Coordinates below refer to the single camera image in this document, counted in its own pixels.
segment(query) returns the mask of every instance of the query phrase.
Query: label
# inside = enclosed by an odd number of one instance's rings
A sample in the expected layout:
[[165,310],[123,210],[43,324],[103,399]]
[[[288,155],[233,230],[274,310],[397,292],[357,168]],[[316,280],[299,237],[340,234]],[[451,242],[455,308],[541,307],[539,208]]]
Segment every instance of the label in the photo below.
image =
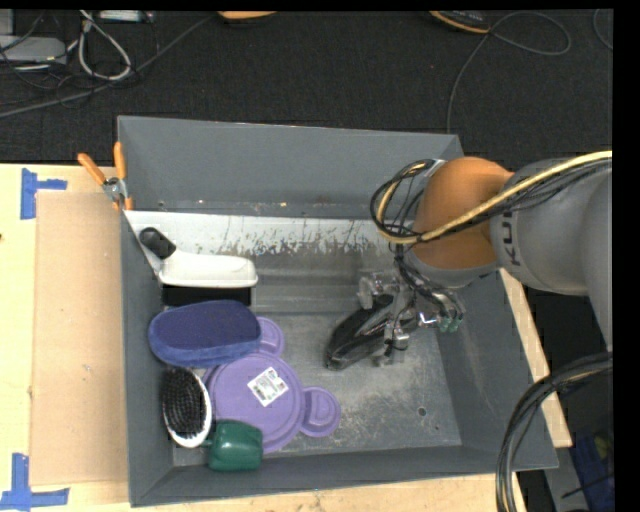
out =
[[271,367],[250,381],[247,386],[263,407],[269,405],[289,389],[286,382],[278,377],[278,372]]

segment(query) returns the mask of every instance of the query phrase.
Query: purple plastic container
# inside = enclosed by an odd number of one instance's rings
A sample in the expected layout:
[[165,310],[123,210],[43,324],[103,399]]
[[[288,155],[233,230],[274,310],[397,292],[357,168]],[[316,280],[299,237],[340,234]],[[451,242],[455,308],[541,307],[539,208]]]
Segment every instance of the purple plastic container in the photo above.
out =
[[256,352],[209,369],[203,380],[215,419],[237,420],[262,431],[263,451],[284,447],[298,432],[331,434],[340,423],[340,404],[324,388],[303,387],[280,354],[284,334],[272,320],[258,317],[262,339]]

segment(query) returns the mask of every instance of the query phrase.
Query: gray bin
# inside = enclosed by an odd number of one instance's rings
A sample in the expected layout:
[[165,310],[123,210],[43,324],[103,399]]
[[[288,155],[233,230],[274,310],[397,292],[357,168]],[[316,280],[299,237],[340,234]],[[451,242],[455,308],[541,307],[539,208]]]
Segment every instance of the gray bin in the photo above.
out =
[[[270,218],[366,224],[372,193],[401,167],[462,156],[451,135],[131,116],[118,119],[118,139],[137,211],[158,219],[242,216],[247,233],[238,237],[258,236]],[[125,216],[121,226],[133,506],[495,471],[511,412],[532,382],[497,273],[465,289],[466,317],[456,333],[420,330],[401,363],[376,368],[365,360],[332,372],[322,365],[325,345],[333,327],[358,308],[360,273],[390,268],[385,244],[367,231],[365,243],[347,247],[334,239],[324,252],[314,250],[313,240],[295,253],[236,251],[253,259],[260,277],[251,307],[283,329],[283,358],[305,386],[338,398],[342,420],[326,438],[298,434],[257,471],[220,473],[206,467],[204,449],[178,448],[168,437],[159,401],[165,365],[147,342],[149,322],[163,309],[160,288]],[[211,243],[193,224],[174,234],[187,250]],[[230,254],[237,249],[229,247]],[[514,468],[557,464],[539,413]]]

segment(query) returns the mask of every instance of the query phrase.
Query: black wire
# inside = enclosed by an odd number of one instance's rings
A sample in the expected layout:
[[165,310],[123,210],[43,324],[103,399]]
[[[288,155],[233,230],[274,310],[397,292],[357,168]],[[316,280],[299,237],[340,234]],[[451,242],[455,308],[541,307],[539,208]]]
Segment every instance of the black wire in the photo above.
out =
[[528,422],[526,428],[521,429],[524,421],[530,415],[535,414],[542,402],[554,392],[576,382],[609,374],[612,371],[612,352],[589,355],[573,361],[556,373],[544,377],[530,386],[523,394],[511,415],[498,455],[496,501],[500,512],[516,510],[511,481],[512,461],[517,452],[517,446],[514,449],[514,442],[519,445],[520,439],[525,435],[530,425],[530,422]]
[[[498,26],[500,26],[506,20],[508,20],[510,18],[513,18],[515,16],[524,16],[524,15],[527,15],[527,16],[531,16],[531,15],[539,16],[541,18],[549,20],[551,23],[553,23],[558,28],[560,28],[560,30],[563,32],[565,38],[567,39],[567,45],[563,49],[558,50],[558,51],[538,50],[536,48],[531,48],[529,46],[525,46],[525,45],[520,44],[520,43],[518,43],[516,41],[508,39],[508,38],[506,38],[504,36],[501,36],[500,34],[498,34],[496,32],[496,28],[498,28]],[[464,74],[464,72],[467,69],[467,67],[469,66],[469,64],[471,64],[471,61],[473,60],[475,55],[478,53],[480,48],[487,42],[487,40],[491,36],[494,36],[497,39],[500,39],[501,41],[503,41],[503,42],[505,42],[507,44],[515,46],[516,48],[520,48],[522,50],[525,50],[525,51],[528,51],[528,52],[531,52],[531,53],[535,53],[537,55],[558,56],[558,55],[563,55],[563,54],[567,53],[571,49],[571,35],[569,34],[569,32],[567,32],[567,30],[559,22],[557,22],[553,18],[547,16],[546,14],[542,14],[542,13],[539,13],[539,12],[533,12],[533,11],[517,11],[517,12],[513,12],[513,13],[510,13],[510,14],[507,14],[507,15],[503,16],[502,18],[500,18],[496,23],[493,24],[493,26],[491,27],[490,31],[486,35],[484,35],[482,37],[482,39],[480,40],[478,45],[474,48],[474,50],[471,52],[471,54],[467,58],[466,62],[463,64],[462,68],[460,68],[460,71],[458,72],[458,75],[456,76],[456,79],[455,79],[455,81],[453,83],[453,87],[451,88],[451,93],[449,94],[449,104],[447,106],[447,120],[446,120],[447,133],[451,133],[451,113],[452,113],[452,110],[453,110],[453,99],[454,99],[456,91],[458,89],[458,85],[460,83],[460,80],[462,79],[462,75]]]
[[600,42],[605,45],[607,48],[609,48],[609,50],[613,51],[613,44],[609,43],[609,41],[607,41],[603,36],[602,33],[600,32],[600,29],[598,28],[598,23],[597,23],[597,18],[598,18],[598,13],[601,11],[602,9],[596,9],[595,12],[593,13],[593,18],[591,19],[592,23],[593,23],[593,30],[596,33],[596,36],[598,37],[598,39],[600,39]]
[[[141,64],[138,67],[138,70],[142,71],[143,69],[151,66],[156,60],[158,60],[162,55],[164,55],[167,51],[169,51],[173,46],[178,44],[185,37],[187,37],[189,34],[191,34],[193,31],[195,31],[196,29],[198,29],[199,27],[201,27],[202,25],[204,25],[208,21],[214,19],[215,16],[216,16],[216,14],[210,14],[210,15],[206,16],[205,18],[201,19],[200,21],[194,23],[191,27],[189,27],[182,34],[180,34],[178,37],[176,37],[173,41],[171,41],[169,44],[167,44],[164,48],[162,48],[156,55],[154,55],[150,59],[146,60],[143,64]],[[11,116],[18,115],[18,114],[23,114],[23,113],[26,113],[26,112],[33,112],[34,110],[40,110],[40,109],[44,109],[44,108],[48,108],[48,107],[62,105],[64,102],[72,102],[72,101],[76,101],[76,100],[79,100],[79,99],[87,98],[88,96],[90,96],[92,94],[97,94],[99,92],[102,92],[102,91],[108,89],[111,86],[112,86],[112,83],[105,83],[105,84],[99,85],[99,86],[91,89],[90,91],[82,91],[82,92],[79,92],[79,93],[70,94],[69,96],[66,96],[65,98],[62,98],[62,99],[56,98],[54,100],[44,101],[42,103],[36,103],[35,105],[29,105],[29,106],[26,106],[26,107],[17,108],[17,109],[14,109],[14,110],[9,110],[7,112],[1,112],[0,113],[0,119],[5,119],[7,117],[11,117]]]
[[[418,240],[416,243],[429,243],[430,241],[433,241],[433,240],[443,239],[455,233],[460,233],[474,226],[478,226],[479,224],[482,224],[483,222],[486,222],[492,219],[493,217],[503,215],[506,212],[523,211],[526,209],[539,206],[544,202],[549,201],[551,198],[553,198],[555,195],[557,195],[562,190],[568,188],[569,186],[589,176],[592,176],[594,174],[608,171],[610,169],[610,162],[611,162],[610,158],[605,158],[602,160],[597,160],[595,162],[588,162],[586,164],[571,167],[560,174],[550,176],[545,180],[535,183],[534,185],[532,185],[531,187],[528,187],[525,190],[517,192],[516,194],[510,197],[507,197],[501,203],[493,206],[492,208],[486,210],[483,213],[476,215],[475,217],[469,219],[464,224],[450,228],[445,233],[441,234],[436,238],[433,238],[426,242]],[[380,222],[377,220],[376,203],[377,203],[378,197],[383,192],[385,192],[389,187],[393,186],[395,183],[398,183],[402,179],[405,179],[405,178],[400,176],[399,178],[392,179],[386,182],[385,184],[383,184],[381,187],[379,187],[378,190],[376,190],[376,192],[371,198],[370,212],[371,212],[371,216],[373,218],[374,223],[376,224],[378,229],[380,229],[382,232],[388,235],[397,237],[399,239],[410,239],[415,236],[419,236],[419,233],[416,233],[415,231],[407,227],[404,227],[404,224],[406,222],[406,218],[410,208],[413,208],[413,206],[415,206],[415,203],[422,196],[423,191],[420,191],[418,194],[416,194],[413,197],[409,206],[405,208],[403,217],[400,220],[400,225],[396,223],[396,220],[394,220],[394,223],[391,223],[391,224],[386,223],[384,221],[384,213],[385,213],[384,211],[382,212],[383,221]],[[391,203],[392,198],[393,198],[393,194],[391,195],[391,197],[389,198],[389,201],[387,202],[387,207]]]

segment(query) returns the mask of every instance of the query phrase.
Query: cable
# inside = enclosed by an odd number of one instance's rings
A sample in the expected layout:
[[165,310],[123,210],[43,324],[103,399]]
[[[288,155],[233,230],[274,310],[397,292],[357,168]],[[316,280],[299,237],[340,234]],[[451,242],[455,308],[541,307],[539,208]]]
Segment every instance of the cable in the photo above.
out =
[[428,242],[430,240],[434,240],[436,238],[441,237],[442,235],[444,235],[445,233],[453,230],[454,228],[457,228],[459,226],[462,226],[465,223],[468,223],[470,221],[473,221],[476,217],[478,217],[479,215],[489,211],[491,208],[493,208],[495,205],[505,201],[506,199],[508,199],[511,196],[514,196],[515,194],[526,190],[530,187],[532,187],[535,184],[538,184],[552,176],[558,175],[560,173],[564,173],[576,166],[580,166],[580,165],[584,165],[584,164],[588,164],[591,162],[596,162],[598,160],[603,160],[603,159],[607,159],[607,158],[612,158],[613,157],[613,152],[612,151],[600,151],[600,152],[596,152],[596,153],[590,153],[587,155],[583,155],[583,156],[579,156],[579,157],[575,157],[572,158],[568,161],[565,161],[563,163],[554,165],[548,169],[545,169],[533,176],[529,176],[528,178],[525,178],[524,180],[522,180],[521,182],[517,183],[516,185],[514,185],[511,188],[508,188],[506,190],[504,190],[503,192],[501,192],[500,194],[497,194],[496,196],[492,197],[491,199],[489,199],[488,201],[485,201],[484,203],[476,206],[475,208],[472,208],[471,210],[469,210],[468,212],[464,213],[463,215],[461,215],[460,217],[436,228],[433,229],[431,231],[425,232],[425,233],[421,233],[418,235],[411,235],[411,236],[401,236],[401,235],[395,235],[392,233],[389,233],[388,231],[386,231],[384,229],[384,212],[388,206],[388,203],[391,199],[391,196],[393,195],[393,192],[395,191],[395,189],[398,187],[399,181],[398,182],[394,182],[392,183],[389,188],[386,190],[385,194],[383,195],[380,204],[378,206],[378,209],[375,213],[375,223],[376,226],[378,227],[378,231],[380,232],[380,234],[386,238],[387,240],[396,243],[396,244],[414,244],[414,243],[418,243],[418,242]]
[[593,18],[591,19],[592,24],[593,24],[593,30],[596,33],[596,36],[598,37],[598,39],[600,39],[600,42],[605,45],[607,48],[609,48],[609,50],[613,51],[613,44],[609,43],[609,41],[607,41],[603,36],[602,33],[600,32],[600,29],[598,29],[598,24],[596,22],[597,18],[598,18],[598,13],[601,11],[602,9],[596,9],[595,12],[593,13]]
[[578,382],[610,374],[613,371],[613,353],[582,357],[558,372],[547,375],[529,389],[520,398],[509,420],[502,446],[498,455],[496,470],[496,502],[500,512],[515,512],[513,494],[512,462],[517,448],[528,431],[532,416],[551,394]]
[[[84,9],[79,9],[79,11],[80,11],[80,14],[82,14],[85,17],[82,23],[82,30],[80,31],[80,38],[78,39],[78,45],[77,45],[78,59],[80,60],[80,65],[82,66],[82,69],[84,69],[88,75],[96,78],[102,78],[103,80],[119,81],[119,80],[123,80],[124,78],[127,78],[132,72],[131,59],[129,58],[129,55],[127,54],[127,52],[124,51],[124,48],[122,48],[122,46],[120,46],[120,44],[118,44],[118,42],[111,35],[109,35],[100,25],[98,25],[94,21],[93,16],[91,16]],[[109,41],[109,43],[111,43],[111,45],[118,51],[118,53],[124,59],[125,68],[120,73],[116,75],[103,75],[91,69],[87,64],[84,56],[85,44],[86,44],[87,34],[92,29],[95,29],[95,31],[98,34],[100,34],[107,41]]]
[[[557,50],[557,51],[538,50],[536,48],[531,48],[529,46],[525,46],[525,45],[520,44],[520,43],[518,43],[516,41],[508,39],[508,38],[506,38],[504,36],[501,36],[500,34],[498,34],[496,32],[496,28],[498,28],[506,20],[508,20],[510,18],[513,18],[515,16],[523,16],[523,15],[538,16],[538,17],[544,18],[544,19],[550,21],[551,23],[553,23],[554,25],[556,25],[563,32],[563,34],[564,34],[564,36],[565,36],[565,38],[567,40],[566,46],[564,48],[562,48],[561,50]],[[503,42],[505,42],[507,44],[510,44],[512,46],[515,46],[516,48],[520,48],[522,50],[525,50],[525,51],[528,51],[528,52],[531,52],[531,53],[535,53],[536,55],[558,56],[558,55],[563,55],[563,54],[567,53],[571,49],[571,35],[569,34],[569,32],[567,32],[567,30],[558,21],[556,21],[553,18],[547,16],[546,14],[542,14],[542,13],[539,13],[539,12],[532,12],[532,11],[518,11],[518,12],[513,12],[511,14],[507,14],[507,15],[503,16],[502,18],[500,18],[491,27],[491,30],[489,31],[489,33],[487,33],[485,36],[482,37],[482,39],[480,40],[478,45],[474,48],[474,50],[471,52],[471,54],[467,58],[466,62],[463,64],[462,68],[458,72],[458,75],[456,76],[456,79],[455,79],[455,81],[453,83],[453,87],[451,88],[451,93],[449,94],[449,104],[447,106],[447,121],[446,121],[446,123],[447,123],[446,124],[447,133],[451,133],[451,112],[453,110],[453,99],[454,99],[456,91],[458,89],[458,84],[460,83],[460,80],[462,79],[463,73],[465,72],[465,70],[467,69],[469,64],[471,64],[471,61],[473,60],[475,55],[478,53],[480,48],[487,42],[487,40],[489,39],[490,36],[494,36],[497,39],[500,39],[501,41],[503,41]]]
[[[200,28],[202,25],[204,25],[208,21],[214,19],[215,16],[216,16],[215,14],[211,14],[211,15],[201,19],[200,21],[194,23],[191,27],[189,27],[182,34],[180,34],[178,37],[176,37],[173,41],[171,41],[169,44],[167,44],[167,46],[165,46],[159,52],[157,52],[156,55],[154,55],[153,57],[151,57],[150,59],[145,61],[143,64],[141,64],[137,68],[137,70],[138,71],[142,71],[143,69],[149,67],[157,59],[159,59],[162,55],[164,55],[167,51],[169,51],[173,46],[178,44],[185,37],[187,37],[189,34],[191,34],[196,29]],[[26,113],[26,112],[33,112],[35,110],[40,110],[40,109],[43,109],[43,108],[53,107],[53,106],[56,106],[56,105],[61,105],[61,104],[63,104],[63,102],[72,102],[72,101],[76,101],[76,100],[79,100],[79,99],[83,99],[83,98],[86,98],[86,97],[88,97],[88,96],[90,96],[92,94],[97,94],[98,92],[102,92],[102,91],[104,91],[105,89],[109,88],[112,85],[113,85],[112,82],[108,82],[108,83],[102,84],[102,85],[100,85],[98,87],[95,87],[94,89],[91,89],[90,91],[83,91],[83,92],[79,92],[79,93],[76,93],[76,94],[71,94],[71,95],[69,95],[69,96],[67,96],[65,98],[62,98],[62,99],[57,98],[55,100],[44,101],[42,103],[37,103],[35,105],[29,105],[29,106],[26,106],[26,107],[17,108],[17,109],[14,109],[14,110],[9,110],[8,112],[2,112],[2,113],[0,113],[0,119],[6,119],[7,117],[11,117],[11,116],[14,116],[14,115],[23,114],[23,113]]]

